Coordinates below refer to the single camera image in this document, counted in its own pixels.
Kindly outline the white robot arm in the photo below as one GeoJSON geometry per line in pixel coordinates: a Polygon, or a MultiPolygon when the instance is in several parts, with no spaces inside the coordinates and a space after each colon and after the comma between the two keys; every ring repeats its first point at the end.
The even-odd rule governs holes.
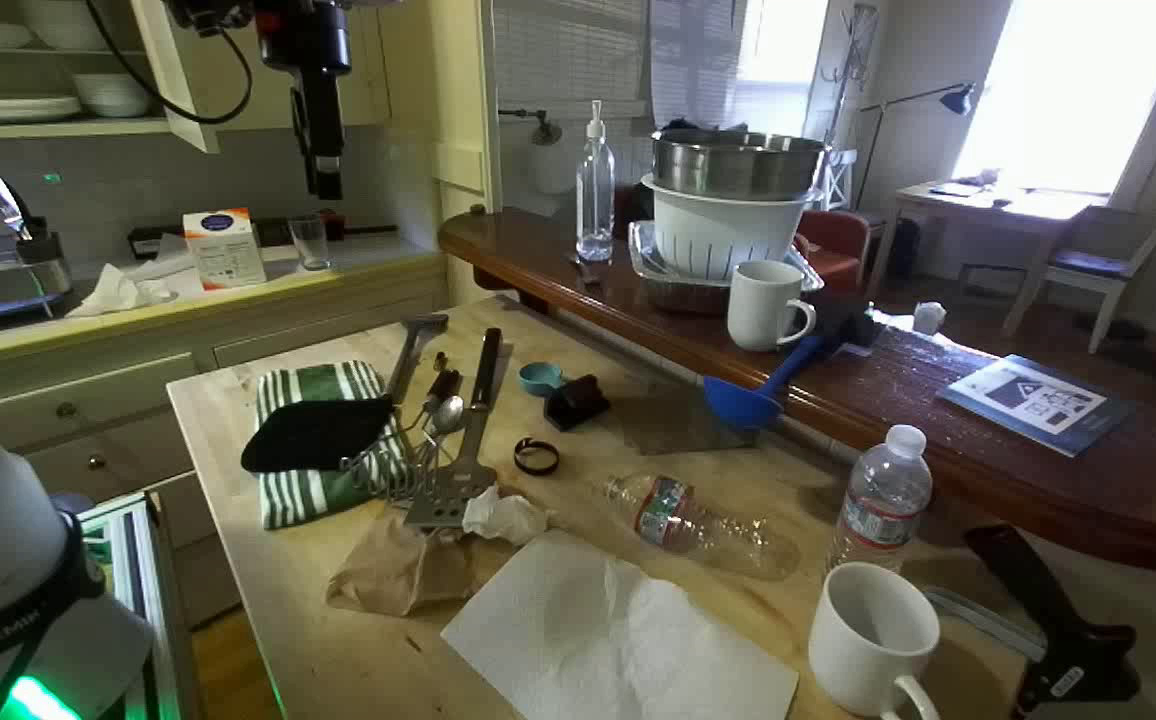
{"type": "Polygon", "coordinates": [[[293,131],[318,200],[344,197],[335,78],[353,66],[344,0],[164,0],[179,27],[257,27],[260,61],[293,76],[293,131]]]}

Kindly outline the robot base white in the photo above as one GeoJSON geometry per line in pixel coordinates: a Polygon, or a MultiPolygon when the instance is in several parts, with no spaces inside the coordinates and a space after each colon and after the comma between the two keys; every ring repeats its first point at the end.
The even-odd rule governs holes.
{"type": "Polygon", "coordinates": [[[106,720],[152,633],[116,605],[31,462],[0,443],[0,720],[106,720]]]}

